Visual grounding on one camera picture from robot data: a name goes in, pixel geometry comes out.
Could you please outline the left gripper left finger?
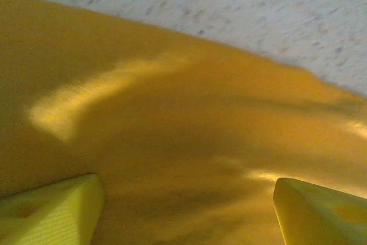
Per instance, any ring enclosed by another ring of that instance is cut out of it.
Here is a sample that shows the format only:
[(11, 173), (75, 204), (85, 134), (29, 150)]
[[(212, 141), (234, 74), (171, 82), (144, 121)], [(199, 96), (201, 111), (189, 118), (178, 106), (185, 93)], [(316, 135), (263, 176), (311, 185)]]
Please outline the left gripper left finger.
[(1, 244), (90, 244), (104, 205), (85, 174), (1, 199)]

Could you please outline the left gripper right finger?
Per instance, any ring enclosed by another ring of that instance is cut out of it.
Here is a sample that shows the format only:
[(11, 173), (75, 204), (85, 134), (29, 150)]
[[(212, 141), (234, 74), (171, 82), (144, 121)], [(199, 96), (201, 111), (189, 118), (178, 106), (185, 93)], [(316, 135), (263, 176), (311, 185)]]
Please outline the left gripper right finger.
[(366, 199), (279, 178), (273, 201), (285, 244), (366, 244)]

